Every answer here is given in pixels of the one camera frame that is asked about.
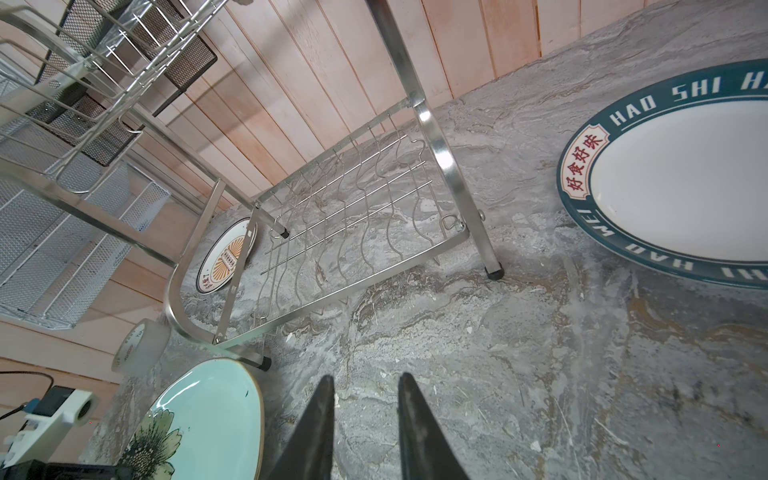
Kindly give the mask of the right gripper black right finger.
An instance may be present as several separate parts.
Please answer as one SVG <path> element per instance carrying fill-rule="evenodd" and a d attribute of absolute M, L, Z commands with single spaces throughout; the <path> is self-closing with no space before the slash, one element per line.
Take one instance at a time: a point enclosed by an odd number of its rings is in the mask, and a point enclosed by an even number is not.
<path fill-rule="evenodd" d="M 469 479 L 407 372 L 398 383 L 398 424 L 403 479 Z"/>

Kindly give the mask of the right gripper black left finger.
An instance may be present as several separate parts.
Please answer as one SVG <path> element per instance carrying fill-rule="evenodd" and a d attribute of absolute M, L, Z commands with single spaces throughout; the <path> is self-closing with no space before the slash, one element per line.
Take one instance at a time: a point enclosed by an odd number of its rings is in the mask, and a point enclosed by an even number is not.
<path fill-rule="evenodd" d="M 333 464 L 335 388 L 323 376 L 268 479 L 330 479 Z"/>

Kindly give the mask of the pale green flower plate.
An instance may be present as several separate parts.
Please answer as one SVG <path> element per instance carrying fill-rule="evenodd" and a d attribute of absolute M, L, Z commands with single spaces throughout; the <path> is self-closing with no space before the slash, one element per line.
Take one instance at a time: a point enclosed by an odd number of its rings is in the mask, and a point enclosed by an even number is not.
<path fill-rule="evenodd" d="M 256 479 L 264 423 L 262 393 L 246 367 L 208 360 L 160 394 L 118 464 L 135 479 Z"/>

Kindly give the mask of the small orange sunburst plate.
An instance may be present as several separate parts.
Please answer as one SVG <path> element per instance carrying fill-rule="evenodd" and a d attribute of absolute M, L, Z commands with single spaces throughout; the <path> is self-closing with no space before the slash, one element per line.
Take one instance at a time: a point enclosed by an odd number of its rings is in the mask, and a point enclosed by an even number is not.
<path fill-rule="evenodd" d="M 211 294 L 223 288 L 234 276 L 249 218 L 242 218 L 230 225 L 214 242 L 201 263 L 195 287 L 200 294 Z"/>

